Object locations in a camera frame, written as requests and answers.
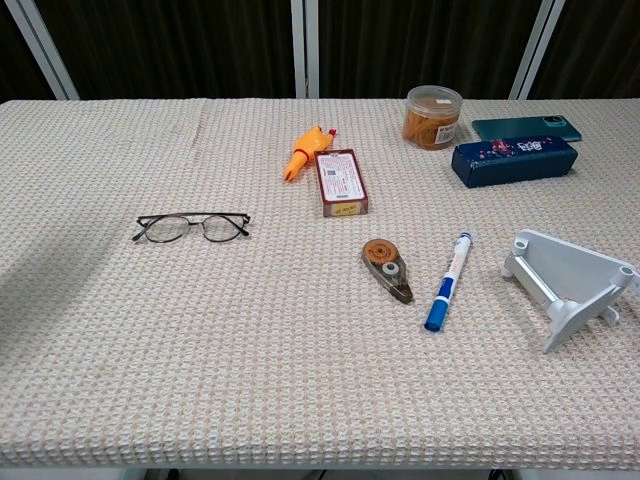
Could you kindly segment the black wire-frame eyeglasses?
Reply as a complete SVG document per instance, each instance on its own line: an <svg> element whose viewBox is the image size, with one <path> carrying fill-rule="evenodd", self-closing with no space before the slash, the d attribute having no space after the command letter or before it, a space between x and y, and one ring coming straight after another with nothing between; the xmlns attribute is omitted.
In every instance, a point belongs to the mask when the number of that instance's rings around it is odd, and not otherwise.
<svg viewBox="0 0 640 480"><path fill-rule="evenodd" d="M226 243L238 237L250 235L247 226L251 216L246 213L225 212L179 212L157 215L142 215L136 219L140 231L132 242L146 239L151 243L172 243L199 228L202 236L211 243Z"/></svg>

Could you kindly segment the red flat card box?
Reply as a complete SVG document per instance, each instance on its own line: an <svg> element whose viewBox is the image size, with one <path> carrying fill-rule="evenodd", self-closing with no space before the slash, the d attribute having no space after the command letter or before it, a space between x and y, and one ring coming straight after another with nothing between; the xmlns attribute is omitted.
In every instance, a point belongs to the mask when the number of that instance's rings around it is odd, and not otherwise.
<svg viewBox="0 0 640 480"><path fill-rule="evenodd" d="M325 218L368 213L369 196L353 149L317 152L315 168Z"/></svg>

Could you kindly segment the brown correction tape dispenser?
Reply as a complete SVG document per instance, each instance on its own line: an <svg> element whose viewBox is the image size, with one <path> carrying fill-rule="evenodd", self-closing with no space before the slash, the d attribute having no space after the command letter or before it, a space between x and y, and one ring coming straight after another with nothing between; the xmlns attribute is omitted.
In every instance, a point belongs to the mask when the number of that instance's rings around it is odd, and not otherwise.
<svg viewBox="0 0 640 480"><path fill-rule="evenodd" d="M363 263L395 299L403 304L413 301L407 267L397 247L385 239L372 239L365 243L361 257Z"/></svg>

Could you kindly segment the yellow rubber chicken toy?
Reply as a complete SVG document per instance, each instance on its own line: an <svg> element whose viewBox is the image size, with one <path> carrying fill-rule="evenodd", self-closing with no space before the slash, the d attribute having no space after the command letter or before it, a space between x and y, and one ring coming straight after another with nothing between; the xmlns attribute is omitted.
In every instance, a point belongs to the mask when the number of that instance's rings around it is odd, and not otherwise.
<svg viewBox="0 0 640 480"><path fill-rule="evenodd" d="M329 149L336 136L334 128L324 131L314 126L302 134L295 142L291 158L284 170L284 181L292 182L298 173L315 158L315 153Z"/></svg>

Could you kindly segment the blue white marker pen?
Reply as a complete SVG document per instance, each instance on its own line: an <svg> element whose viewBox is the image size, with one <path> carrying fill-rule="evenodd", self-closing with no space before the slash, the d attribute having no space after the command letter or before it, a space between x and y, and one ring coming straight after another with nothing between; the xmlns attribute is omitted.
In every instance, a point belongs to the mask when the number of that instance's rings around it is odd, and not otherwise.
<svg viewBox="0 0 640 480"><path fill-rule="evenodd" d="M471 245L472 235L469 232L462 232L454 244L448 270L441 281L438 293L424 322L424 328L429 332L437 333L442 330L455 287Z"/></svg>

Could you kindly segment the beige waffle weave tablecloth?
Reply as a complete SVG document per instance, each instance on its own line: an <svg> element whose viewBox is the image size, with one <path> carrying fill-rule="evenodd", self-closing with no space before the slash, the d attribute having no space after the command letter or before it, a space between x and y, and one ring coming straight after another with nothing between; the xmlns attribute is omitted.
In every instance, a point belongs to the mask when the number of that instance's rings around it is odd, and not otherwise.
<svg viewBox="0 0 640 480"><path fill-rule="evenodd" d="M453 466L640 475L640 296L551 353L500 266L538 230L640 267L640 99L466 101L474 119L566 116L560 178L465 187L404 141L400 100L10 101L0 105L0 468ZM353 149L366 215L325 218L314 126ZM156 244L142 215L246 213ZM462 232L442 330L424 322ZM403 304L363 263L392 242Z"/></svg>

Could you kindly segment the clear jar of rubber bands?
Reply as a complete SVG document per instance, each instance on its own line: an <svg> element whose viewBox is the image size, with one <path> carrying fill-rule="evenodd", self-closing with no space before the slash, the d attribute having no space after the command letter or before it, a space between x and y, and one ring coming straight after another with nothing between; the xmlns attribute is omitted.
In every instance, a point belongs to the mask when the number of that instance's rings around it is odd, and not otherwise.
<svg viewBox="0 0 640 480"><path fill-rule="evenodd" d="M463 97L438 85L412 88L406 97L403 138L430 150L449 146L456 135Z"/></svg>

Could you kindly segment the dark blue printed long box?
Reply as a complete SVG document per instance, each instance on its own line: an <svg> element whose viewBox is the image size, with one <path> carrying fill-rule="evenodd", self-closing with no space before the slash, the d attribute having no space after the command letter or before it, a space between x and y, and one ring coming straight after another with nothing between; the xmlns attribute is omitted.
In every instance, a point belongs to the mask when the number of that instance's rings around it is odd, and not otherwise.
<svg viewBox="0 0 640 480"><path fill-rule="evenodd" d="M578 152L557 136L525 136L455 147L451 168L467 188L564 176Z"/></svg>

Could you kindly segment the teal smartphone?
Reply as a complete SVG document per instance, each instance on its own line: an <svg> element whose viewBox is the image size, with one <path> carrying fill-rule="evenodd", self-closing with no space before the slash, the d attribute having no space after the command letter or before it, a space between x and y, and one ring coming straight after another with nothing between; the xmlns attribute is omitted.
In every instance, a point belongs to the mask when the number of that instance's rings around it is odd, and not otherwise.
<svg viewBox="0 0 640 480"><path fill-rule="evenodd" d="M526 136L556 136L566 142L582 140L581 133L561 115L473 120L471 125L482 140Z"/></svg>

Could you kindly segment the black pleated curtain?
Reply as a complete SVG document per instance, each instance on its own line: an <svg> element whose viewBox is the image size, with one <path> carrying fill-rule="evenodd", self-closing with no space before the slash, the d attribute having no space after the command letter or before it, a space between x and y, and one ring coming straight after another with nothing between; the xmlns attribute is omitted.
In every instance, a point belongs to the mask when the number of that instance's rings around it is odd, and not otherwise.
<svg viewBox="0 0 640 480"><path fill-rule="evenodd" d="M319 0L320 98L508 99L542 0ZM296 98L290 0L35 0L80 100ZM640 98L640 0L566 0L528 99ZM55 100L0 0L0 103Z"/></svg>

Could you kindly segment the white plastic phone stand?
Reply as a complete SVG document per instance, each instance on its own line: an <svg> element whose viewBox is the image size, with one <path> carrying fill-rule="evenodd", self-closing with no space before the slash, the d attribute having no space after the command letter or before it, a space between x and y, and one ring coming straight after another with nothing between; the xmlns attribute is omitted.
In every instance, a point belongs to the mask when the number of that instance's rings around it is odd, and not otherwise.
<svg viewBox="0 0 640 480"><path fill-rule="evenodd" d="M544 353L592 319L616 325L617 299L628 289L640 295L640 270L634 265L531 229L517 233L501 273L516 279L548 316Z"/></svg>

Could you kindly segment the white metal frame post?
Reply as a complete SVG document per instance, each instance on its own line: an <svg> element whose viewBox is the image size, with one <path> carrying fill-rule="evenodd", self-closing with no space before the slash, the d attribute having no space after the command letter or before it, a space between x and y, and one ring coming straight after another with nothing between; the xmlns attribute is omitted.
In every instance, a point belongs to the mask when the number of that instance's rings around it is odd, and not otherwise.
<svg viewBox="0 0 640 480"><path fill-rule="evenodd" d="M320 98L319 0L290 0L295 94Z"/></svg>
<svg viewBox="0 0 640 480"><path fill-rule="evenodd" d="M508 99L527 100L566 0L542 0Z"/></svg>
<svg viewBox="0 0 640 480"><path fill-rule="evenodd" d="M55 98L80 100L35 0L4 0L4 3Z"/></svg>

